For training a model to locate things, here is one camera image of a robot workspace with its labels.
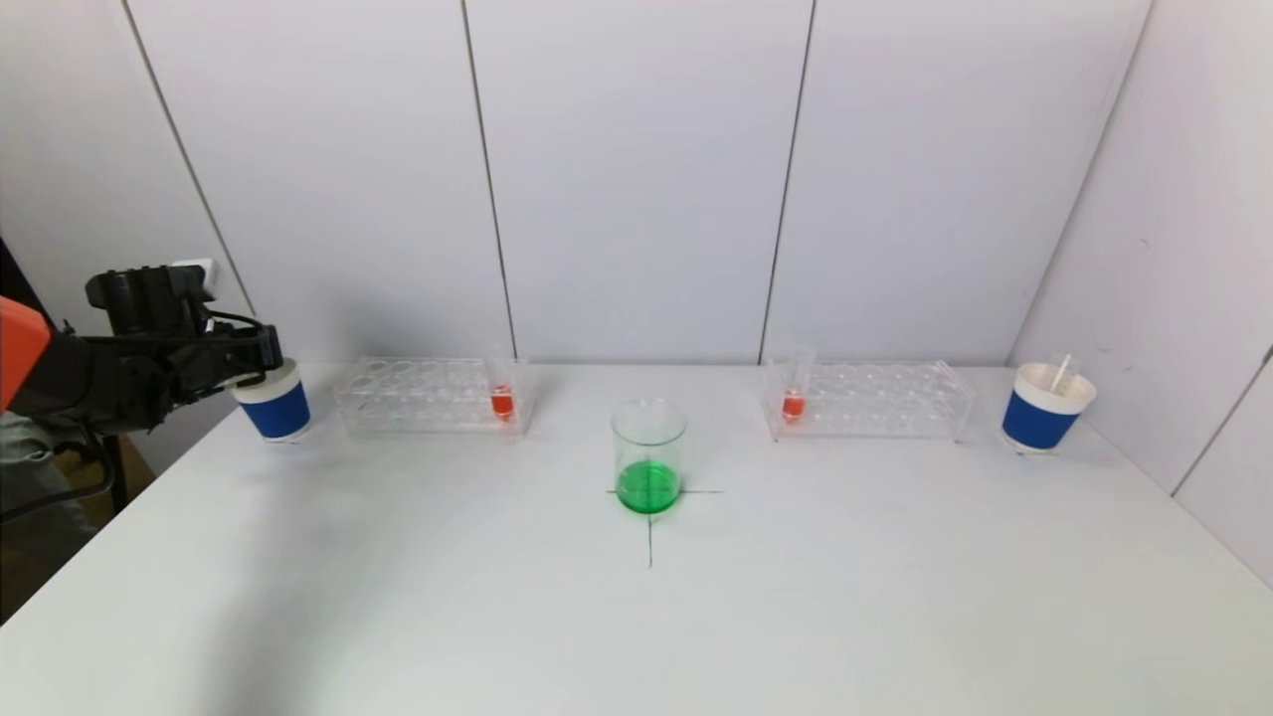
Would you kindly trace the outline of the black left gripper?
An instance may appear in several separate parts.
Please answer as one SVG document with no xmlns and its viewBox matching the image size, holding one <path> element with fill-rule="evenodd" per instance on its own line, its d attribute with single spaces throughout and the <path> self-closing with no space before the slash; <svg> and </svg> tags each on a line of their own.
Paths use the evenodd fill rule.
<svg viewBox="0 0 1273 716">
<path fill-rule="evenodd" d="M 236 387 L 264 383 L 269 371 L 283 366 L 283 350 L 272 325 L 251 324 L 233 329 L 220 340 L 227 354 L 227 378 L 238 378 Z"/>
</svg>

